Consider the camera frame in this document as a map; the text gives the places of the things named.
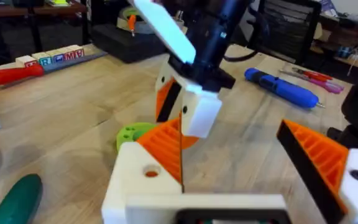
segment red screwdriver handle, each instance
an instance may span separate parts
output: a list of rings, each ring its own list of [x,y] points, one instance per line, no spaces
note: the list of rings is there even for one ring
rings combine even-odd
[[[0,70],[0,85],[6,85],[27,77],[37,77],[44,74],[44,68],[35,64],[26,68],[8,68]]]

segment tape roll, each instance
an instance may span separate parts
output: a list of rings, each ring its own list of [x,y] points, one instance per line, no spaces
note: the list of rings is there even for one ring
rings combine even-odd
[[[136,15],[135,34],[153,34],[150,26],[139,16],[139,12],[134,7],[122,8],[118,14],[117,27],[126,31],[131,31],[128,27],[128,18],[131,15]]]

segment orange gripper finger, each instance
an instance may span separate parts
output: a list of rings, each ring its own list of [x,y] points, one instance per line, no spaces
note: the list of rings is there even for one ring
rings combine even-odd
[[[184,137],[180,133],[180,118],[164,122],[143,134],[137,142],[141,144],[175,180],[182,183],[181,148],[186,149],[198,140]]]

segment wooden block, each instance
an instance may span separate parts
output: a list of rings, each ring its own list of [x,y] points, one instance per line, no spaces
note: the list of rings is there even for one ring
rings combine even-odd
[[[75,53],[71,48],[62,47],[59,50],[64,53],[65,60],[71,60],[75,58]]]
[[[50,50],[50,51],[46,52],[46,54],[51,56],[52,63],[58,63],[58,62],[64,62],[65,61],[65,55],[59,49]]]
[[[83,57],[85,55],[84,48],[78,45],[68,46],[72,51],[74,51],[75,58]]]
[[[29,67],[36,63],[38,63],[37,59],[30,57],[28,55],[16,58],[16,66],[18,66],[19,68]]]
[[[45,52],[39,52],[31,55],[33,58],[38,60],[40,65],[49,65],[52,63],[52,57]]]

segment green gear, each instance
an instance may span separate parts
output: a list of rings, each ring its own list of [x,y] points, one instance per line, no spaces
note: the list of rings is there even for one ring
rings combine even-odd
[[[119,152],[119,148],[121,144],[124,142],[133,142],[139,139],[144,133],[153,129],[155,124],[152,123],[133,123],[123,127],[117,134],[117,152]]]

